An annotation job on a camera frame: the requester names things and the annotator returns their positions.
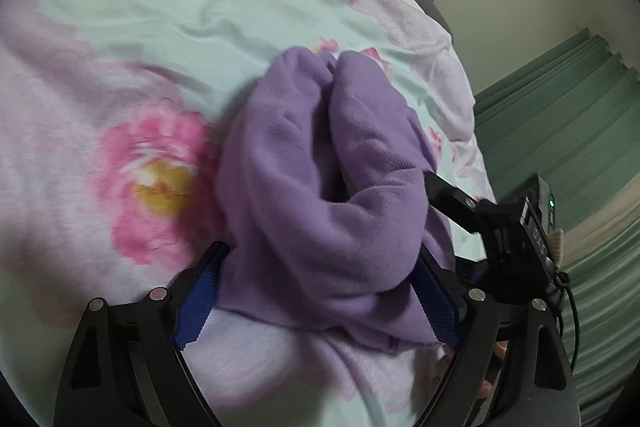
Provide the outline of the purple knit sweater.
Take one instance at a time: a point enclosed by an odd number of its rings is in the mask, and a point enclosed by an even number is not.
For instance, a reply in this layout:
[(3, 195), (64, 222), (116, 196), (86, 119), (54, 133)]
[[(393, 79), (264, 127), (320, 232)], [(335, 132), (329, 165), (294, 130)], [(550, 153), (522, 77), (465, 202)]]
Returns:
[(288, 329), (341, 329), (386, 352), (436, 343), (409, 277), (454, 266), (424, 173), (416, 112), (358, 52), (280, 54), (229, 131), (217, 172), (232, 249), (222, 309)]

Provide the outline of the green curtain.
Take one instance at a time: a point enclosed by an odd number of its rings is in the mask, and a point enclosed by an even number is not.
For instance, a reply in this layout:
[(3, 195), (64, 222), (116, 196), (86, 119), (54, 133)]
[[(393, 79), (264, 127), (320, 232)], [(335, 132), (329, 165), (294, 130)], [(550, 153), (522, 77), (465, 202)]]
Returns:
[[(638, 70), (588, 30), (480, 92), (475, 117), (496, 196), (539, 174), (564, 231), (594, 217), (639, 172)], [(565, 313), (564, 343), (578, 355), (582, 423), (594, 426), (639, 362), (638, 223), (565, 263), (577, 308)]]

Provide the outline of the floral mint pink duvet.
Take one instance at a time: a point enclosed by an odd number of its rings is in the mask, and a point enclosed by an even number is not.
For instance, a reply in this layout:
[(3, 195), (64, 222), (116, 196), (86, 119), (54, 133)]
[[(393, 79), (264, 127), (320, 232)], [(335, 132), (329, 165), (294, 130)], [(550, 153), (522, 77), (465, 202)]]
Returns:
[(438, 173), (494, 195), (469, 80), (416, 0), (1, 0), (1, 372), (38, 425), (86, 303), (137, 299), (221, 236), (221, 143), (292, 46), (377, 62)]

